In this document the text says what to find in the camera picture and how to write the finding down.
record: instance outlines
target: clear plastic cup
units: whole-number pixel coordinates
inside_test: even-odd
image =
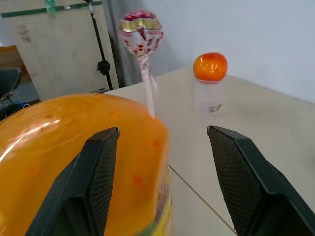
[[[194,106],[204,112],[220,110],[223,97],[222,81],[195,80]]]

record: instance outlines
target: green tape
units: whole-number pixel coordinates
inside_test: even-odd
[[[102,5],[102,1],[93,1],[93,6]],[[65,5],[65,6],[56,6],[56,11],[67,11],[71,9],[80,9],[82,7],[87,7],[87,3],[78,3],[78,4],[72,4],[72,5]],[[47,13],[46,8],[39,8],[39,9],[33,9],[33,10],[26,10],[26,11],[14,11],[14,12],[7,12],[7,13],[1,13],[1,16],[3,18],[10,18],[10,17],[16,17],[16,16],[28,16],[28,15],[36,15],[41,13]]]
[[[55,0],[45,0],[45,5],[46,5],[46,9],[47,9],[49,17],[55,18],[56,17]]]

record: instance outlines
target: orange plastic ball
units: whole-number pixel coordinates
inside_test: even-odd
[[[220,53],[200,55],[193,64],[195,77],[203,81],[220,81],[227,72],[227,60]]]

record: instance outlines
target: orange toy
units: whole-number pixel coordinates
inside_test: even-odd
[[[0,122],[0,235],[24,235],[56,176],[89,137],[110,127],[118,127],[120,137],[105,235],[131,236],[150,225],[166,172],[166,127],[131,100],[82,94]]]
[[[194,62],[195,77],[202,81],[220,81],[227,72],[227,60],[220,53],[200,55]]]

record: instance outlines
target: yellow label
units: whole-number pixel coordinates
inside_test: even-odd
[[[170,182],[167,167],[158,196],[157,212],[154,221],[138,236],[174,236]]]

